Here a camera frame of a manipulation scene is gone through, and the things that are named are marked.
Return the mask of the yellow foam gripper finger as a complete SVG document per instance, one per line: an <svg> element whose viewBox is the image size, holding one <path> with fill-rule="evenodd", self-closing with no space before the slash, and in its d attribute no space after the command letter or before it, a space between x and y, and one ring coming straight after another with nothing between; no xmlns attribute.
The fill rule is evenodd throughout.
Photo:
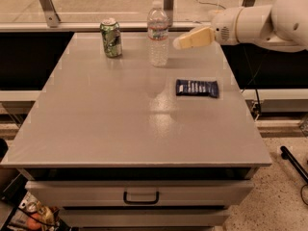
<svg viewBox="0 0 308 231"><path fill-rule="evenodd" d="M197 27L194 27L193 29L190 30L190 33L196 33L196 32L203 32L203 31L209 31L212 30L210 26L205 26L205 25L199 25Z"/></svg>
<svg viewBox="0 0 308 231"><path fill-rule="evenodd" d="M173 41L175 49L187 49L208 46L215 40L215 33L212 30L196 33L187 32Z"/></svg>

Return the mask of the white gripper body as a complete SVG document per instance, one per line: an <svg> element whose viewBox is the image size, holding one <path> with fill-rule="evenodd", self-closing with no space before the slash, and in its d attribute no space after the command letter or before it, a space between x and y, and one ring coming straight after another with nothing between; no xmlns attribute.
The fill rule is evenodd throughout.
<svg viewBox="0 0 308 231"><path fill-rule="evenodd" d="M220 45L237 45L237 21L243 7L228 8L214 11L211 27L215 33L215 40Z"/></svg>

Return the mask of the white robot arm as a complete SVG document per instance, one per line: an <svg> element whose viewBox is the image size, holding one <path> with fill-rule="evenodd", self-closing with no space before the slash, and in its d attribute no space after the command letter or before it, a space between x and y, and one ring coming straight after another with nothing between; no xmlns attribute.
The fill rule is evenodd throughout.
<svg viewBox="0 0 308 231"><path fill-rule="evenodd" d="M308 49L308 0L276 0L272 5L213 11L200 25L173 41L175 49L251 43L279 52Z"/></svg>

